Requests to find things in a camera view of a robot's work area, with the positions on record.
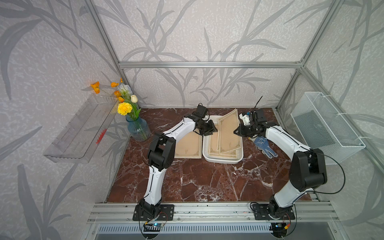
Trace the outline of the beige stationery sheet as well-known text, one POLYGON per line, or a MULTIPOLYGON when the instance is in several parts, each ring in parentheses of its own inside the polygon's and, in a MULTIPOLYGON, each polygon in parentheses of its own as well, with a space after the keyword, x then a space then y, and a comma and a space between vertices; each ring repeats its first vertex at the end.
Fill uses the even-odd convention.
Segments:
POLYGON ((221 130, 221 146, 223 150, 231 151, 241 148, 242 139, 234 134, 234 130, 239 126, 238 110, 234 109, 230 113, 218 118, 221 130))
POLYGON ((202 157, 203 137, 190 132, 176 143, 175 159, 200 159, 202 157))

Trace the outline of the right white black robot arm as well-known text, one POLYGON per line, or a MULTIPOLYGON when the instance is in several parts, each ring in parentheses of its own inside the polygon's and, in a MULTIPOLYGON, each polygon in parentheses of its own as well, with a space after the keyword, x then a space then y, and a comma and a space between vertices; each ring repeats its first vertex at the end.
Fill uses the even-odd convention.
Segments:
POLYGON ((273 122, 240 124, 234 134, 241 137, 264 137, 272 141, 290 159, 289 181, 274 194, 269 203, 270 214, 293 206, 305 193, 327 183, 325 156, 320 149, 311 149, 289 135, 273 122))

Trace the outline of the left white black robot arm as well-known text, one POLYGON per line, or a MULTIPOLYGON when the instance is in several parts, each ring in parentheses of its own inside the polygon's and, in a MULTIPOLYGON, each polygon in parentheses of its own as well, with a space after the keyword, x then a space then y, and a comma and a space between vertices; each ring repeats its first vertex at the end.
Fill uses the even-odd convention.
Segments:
POLYGON ((200 136, 209 136, 217 132, 212 120, 189 115, 173 128, 155 134, 148 151, 149 179, 144 197, 138 202, 141 209, 154 213, 160 209, 162 186, 167 168, 175 158, 176 144, 187 134, 194 132, 200 136))

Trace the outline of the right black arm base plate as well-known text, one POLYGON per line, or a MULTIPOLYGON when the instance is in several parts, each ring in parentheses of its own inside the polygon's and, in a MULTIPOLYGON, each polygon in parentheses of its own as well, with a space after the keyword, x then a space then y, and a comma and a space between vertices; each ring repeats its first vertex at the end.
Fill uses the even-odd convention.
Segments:
POLYGON ((280 208, 277 204, 260 204, 257 202, 250 203, 251 211, 255 220, 295 220, 295 211, 293 207, 280 208))

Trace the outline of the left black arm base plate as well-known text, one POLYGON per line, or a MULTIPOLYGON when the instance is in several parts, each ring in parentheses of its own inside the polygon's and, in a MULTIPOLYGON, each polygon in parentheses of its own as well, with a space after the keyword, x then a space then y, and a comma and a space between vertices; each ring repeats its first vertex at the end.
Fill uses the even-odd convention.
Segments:
POLYGON ((133 215, 133 221, 172 221, 174 218, 175 205, 161 204, 155 208, 155 211, 146 211, 142 206, 136 205, 133 215))

